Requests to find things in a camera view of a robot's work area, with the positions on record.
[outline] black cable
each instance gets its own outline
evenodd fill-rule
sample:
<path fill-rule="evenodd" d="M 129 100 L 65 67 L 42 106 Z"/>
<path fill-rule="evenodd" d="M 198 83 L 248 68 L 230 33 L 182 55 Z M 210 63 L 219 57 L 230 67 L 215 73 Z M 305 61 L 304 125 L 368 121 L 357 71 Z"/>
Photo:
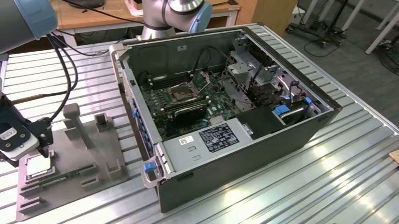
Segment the black cable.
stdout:
<path fill-rule="evenodd" d="M 57 34 L 54 32 L 51 32 L 51 34 L 54 35 L 54 37 L 57 38 L 57 40 L 61 43 L 63 43 L 67 47 L 70 47 L 77 53 L 79 53 L 79 54 L 82 54 L 85 56 L 91 56 L 91 57 L 99 56 L 98 54 L 87 54 L 87 53 L 81 52 L 79 50 L 77 50 L 75 48 L 73 48 L 70 44 L 67 44 L 65 41 L 62 41 L 62 39 L 57 36 Z"/>
<path fill-rule="evenodd" d="M 106 50 L 106 51 L 103 51 L 103 52 L 99 52 L 99 53 L 95 53 L 95 54 L 87 54 L 87 53 L 83 53 L 83 52 L 81 52 L 79 50 L 77 50 L 74 47 L 71 47 L 71 45 L 69 45 L 59 37 L 58 37 L 58 35 L 53 32 L 51 33 L 53 35 L 54 35 L 54 37 L 57 38 L 57 40 L 62 43 L 62 44 L 65 44 L 67 47 L 70 47 L 77 53 L 79 53 L 79 54 L 82 54 L 82 55 L 85 55 L 85 56 L 90 56 L 90 57 L 94 57 L 94 56 L 102 56 L 102 55 L 105 55 L 105 54 L 107 54 L 109 52 L 110 52 L 110 50 Z"/>
<path fill-rule="evenodd" d="M 314 41 L 312 41 L 312 42 L 309 42 L 306 45 L 305 45 L 305 51 L 312 55 L 312 56 L 316 56 L 316 57 L 328 57 L 333 52 L 336 52 L 340 48 L 341 48 L 341 46 L 338 46 L 333 51 L 330 51 L 326 55 L 316 55 L 316 54 L 313 54 L 312 52 L 309 52 L 309 50 L 306 49 L 306 47 L 312 44 L 312 43 L 316 43 L 317 41 L 320 41 L 320 39 L 318 40 L 314 40 Z"/>
<path fill-rule="evenodd" d="M 249 88 L 252 88 L 252 87 L 253 87 L 253 85 L 256 84 L 257 78 L 258 78 L 258 76 L 260 76 L 260 73 L 261 73 L 261 71 L 262 71 L 262 69 L 264 69 L 264 68 L 265 68 L 265 67 L 261 65 L 261 66 L 260 66 L 260 68 L 258 68 L 258 70 L 257 70 L 257 73 L 256 73 L 254 77 L 252 78 L 252 81 L 250 81 L 250 86 L 249 86 Z"/>
<path fill-rule="evenodd" d="M 95 32 L 93 32 L 91 34 L 81 34 L 83 36 L 93 36 Z"/>
<path fill-rule="evenodd" d="M 77 88 L 77 85 L 78 85 L 78 82 L 79 82 L 79 73 L 78 73 L 78 68 L 77 68 L 77 65 L 75 65 L 75 62 L 69 54 L 69 52 L 66 51 L 66 49 L 62 47 L 62 43 L 58 42 L 58 40 L 55 40 L 55 44 L 57 46 L 62 49 L 62 51 L 65 52 L 71 64 L 73 64 L 73 68 L 74 68 L 74 72 L 75 72 L 75 82 L 74 82 L 74 85 L 71 87 L 71 91 Z M 43 94 L 43 97 L 53 97 L 53 96 L 59 96 L 59 95 L 65 95 L 67 94 L 67 91 L 63 91 L 63 92 L 55 92 L 55 93 L 50 93 L 50 94 Z"/>
<path fill-rule="evenodd" d="M 389 59 L 394 62 L 394 64 L 397 65 L 397 67 L 399 67 L 399 63 L 396 62 L 394 58 L 386 53 L 386 51 L 384 49 L 381 49 L 381 51 L 384 52 L 384 54 L 389 57 Z"/>
<path fill-rule="evenodd" d="M 301 9 L 300 9 L 300 0 L 298 0 L 297 7 L 298 7 L 298 13 L 300 13 L 300 17 L 301 17 L 300 25 L 304 26 L 304 27 L 306 27 L 305 19 L 304 19 L 304 17 L 302 17 Z"/>
<path fill-rule="evenodd" d="M 215 49 L 215 50 L 217 50 L 217 51 L 218 51 L 218 52 L 227 58 L 227 60 L 233 63 L 230 57 L 225 54 L 225 52 L 223 52 L 219 48 L 217 48 L 217 47 L 214 47 L 214 46 L 206 46 L 206 47 L 201 50 L 198 60 L 197 60 L 197 62 L 195 62 L 194 68 L 193 68 L 193 70 L 191 70 L 191 74 L 194 74 L 195 71 L 198 70 L 198 68 L 199 68 L 199 63 L 201 63 L 201 57 L 202 57 L 202 55 L 205 54 L 205 52 L 206 52 L 207 50 L 210 50 L 210 49 Z"/>
<path fill-rule="evenodd" d="M 321 13 L 322 13 L 322 11 L 324 11 L 324 9 L 325 9 L 325 7 L 326 7 L 328 2 L 329 2 L 329 0 L 326 0 L 326 2 L 325 2 L 324 5 L 322 5 L 322 8 L 321 8 L 321 11 L 320 11 L 320 13 L 318 13 L 317 19 L 320 19 Z"/>
<path fill-rule="evenodd" d="M 67 33 L 66 31 L 59 30 L 59 29 L 57 29 L 57 31 L 61 32 L 61 33 L 63 33 L 63 34 L 66 34 L 66 35 L 74 36 L 74 37 L 77 37 L 77 38 L 81 38 L 82 40 L 86 40 L 86 41 L 89 41 L 89 42 L 91 42 L 91 43 L 95 43 L 91 39 L 89 39 L 89 38 L 86 38 L 86 37 L 83 37 L 83 36 L 81 36 L 79 34 L 71 34 L 71 33 Z"/>
<path fill-rule="evenodd" d="M 142 83 L 142 75 L 143 75 L 145 73 L 147 73 L 147 75 L 150 75 L 150 72 L 149 72 L 149 71 L 142 71 L 141 74 L 138 75 L 138 79 L 137 79 L 138 84 Z"/>
<path fill-rule="evenodd" d="M 389 56 L 389 54 L 385 52 L 385 50 L 381 48 L 381 51 L 382 51 L 382 53 L 386 55 L 386 56 Z M 384 56 L 384 54 L 381 54 L 381 56 L 380 56 L 380 60 L 381 60 L 381 64 L 382 64 L 382 66 L 396 75 L 396 76 L 399 76 L 399 74 L 396 72 L 396 71 L 393 71 L 393 69 L 385 64 L 385 62 L 382 61 L 382 56 Z"/>
<path fill-rule="evenodd" d="M 101 14 L 103 14 L 103 15 L 107 15 L 107 16 L 110 16 L 110 17 L 113 17 L 113 18 L 117 18 L 117 19 L 119 19 L 119 20 L 125 20 L 125 21 L 129 21 L 129 22 L 135 22 L 135 23 L 139 23 L 139 24 L 145 25 L 143 22 L 134 21 L 134 20 L 130 20 L 130 19 L 118 17 L 118 16 L 111 15 L 111 14 L 109 14 L 109 13 L 105 13 L 105 12 L 102 12 L 102 11 L 94 9 L 94 8 L 86 7 L 86 6 L 83 6 L 83 5 L 81 5 L 81 4 L 75 3 L 75 2 L 71 2 L 70 0 L 63 0 L 63 1 L 67 2 L 67 3 L 70 3 L 70 4 L 74 5 L 74 6 L 79 6 L 81 8 L 85 8 L 85 9 L 91 10 L 91 11 L 95 11 L 95 12 L 98 12 L 98 13 L 101 13 Z"/>
<path fill-rule="evenodd" d="M 67 104 L 67 101 L 69 101 L 69 98 L 70 98 L 70 94 L 71 94 L 71 77 L 70 77 L 70 73 L 69 73 L 69 68 L 67 68 L 67 65 L 66 65 L 66 62 L 65 62 L 65 59 L 63 59 L 63 56 L 62 56 L 62 53 L 58 49 L 58 45 L 57 45 L 57 41 L 53 37 L 53 35 L 47 34 L 47 37 L 49 37 L 49 40 L 50 40 L 50 43 L 57 51 L 57 54 L 58 54 L 58 58 L 61 59 L 61 63 L 62 63 L 62 66 L 63 66 L 63 69 L 65 69 L 65 73 L 66 73 L 66 78 L 67 78 L 67 93 L 66 93 L 66 97 L 63 99 L 63 102 L 62 102 L 62 105 L 61 107 L 58 108 L 55 114 L 51 116 L 50 118 L 50 121 L 53 122 L 54 119 L 58 117 L 58 115 L 61 114 L 66 104 Z"/>
<path fill-rule="evenodd" d="M 105 42 L 105 40 L 106 40 L 106 37 L 107 37 L 107 34 L 109 34 L 109 30 L 106 30 L 106 34 L 105 34 L 105 37 L 103 37 L 103 39 L 102 39 L 102 43 Z"/>

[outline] warning label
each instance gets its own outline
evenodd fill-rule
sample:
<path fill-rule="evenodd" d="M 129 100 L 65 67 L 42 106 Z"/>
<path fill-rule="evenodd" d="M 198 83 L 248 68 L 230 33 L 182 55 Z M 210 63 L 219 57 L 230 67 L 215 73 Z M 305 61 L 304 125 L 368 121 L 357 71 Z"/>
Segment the warning label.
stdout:
<path fill-rule="evenodd" d="M 201 132 L 199 135 L 213 153 L 240 143 L 240 140 L 227 124 L 219 125 L 218 127 Z"/>

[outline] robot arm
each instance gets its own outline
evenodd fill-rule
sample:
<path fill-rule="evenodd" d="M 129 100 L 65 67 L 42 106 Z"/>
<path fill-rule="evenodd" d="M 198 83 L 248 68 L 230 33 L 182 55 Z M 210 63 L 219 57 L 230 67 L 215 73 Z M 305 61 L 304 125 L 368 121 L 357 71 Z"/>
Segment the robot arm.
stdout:
<path fill-rule="evenodd" d="M 206 30 L 213 5 L 205 0 L 145 0 L 145 29 L 142 39 L 155 39 L 175 35 L 178 28 L 189 33 Z"/>

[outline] slotted aluminum table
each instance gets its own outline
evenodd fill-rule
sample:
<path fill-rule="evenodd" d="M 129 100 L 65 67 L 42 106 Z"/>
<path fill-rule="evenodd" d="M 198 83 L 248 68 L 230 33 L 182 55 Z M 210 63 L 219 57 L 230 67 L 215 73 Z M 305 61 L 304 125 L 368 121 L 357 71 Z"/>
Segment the slotted aluminum table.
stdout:
<path fill-rule="evenodd" d="M 342 104 L 344 111 L 309 144 L 264 169 L 235 180 L 167 214 L 154 189 L 143 185 L 141 154 L 117 86 L 110 56 L 86 57 L 70 50 L 79 84 L 70 103 L 82 120 L 113 116 L 130 180 L 33 218 L 26 223 L 397 223 L 399 171 L 389 152 L 399 148 L 398 128 L 265 26 L 249 27 Z M 110 43 L 83 46 L 83 52 Z M 11 99 L 66 89 L 62 65 L 53 50 L 11 55 L 5 92 Z M 35 120 L 57 110 L 65 96 L 18 105 Z M 65 127 L 59 115 L 55 129 Z M 0 223 L 15 223 L 18 170 L 0 163 Z"/>

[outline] wooden desk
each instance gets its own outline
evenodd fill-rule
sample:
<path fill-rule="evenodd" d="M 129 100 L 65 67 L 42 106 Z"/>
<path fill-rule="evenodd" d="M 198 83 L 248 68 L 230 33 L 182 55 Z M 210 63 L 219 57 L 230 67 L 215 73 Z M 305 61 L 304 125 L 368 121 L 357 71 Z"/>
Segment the wooden desk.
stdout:
<path fill-rule="evenodd" d="M 53 5 L 58 14 L 58 27 L 71 34 L 142 26 L 139 23 L 126 22 L 94 11 L 85 12 L 83 9 L 71 7 L 62 0 L 55 0 Z M 125 0 L 107 0 L 106 5 L 98 10 L 134 21 L 145 20 L 143 16 L 135 17 L 131 15 Z M 233 26 L 237 24 L 240 10 L 241 5 L 218 4 L 214 6 L 213 17 L 227 17 L 226 26 Z M 67 43 L 77 46 L 75 38 L 69 35 L 63 36 Z"/>

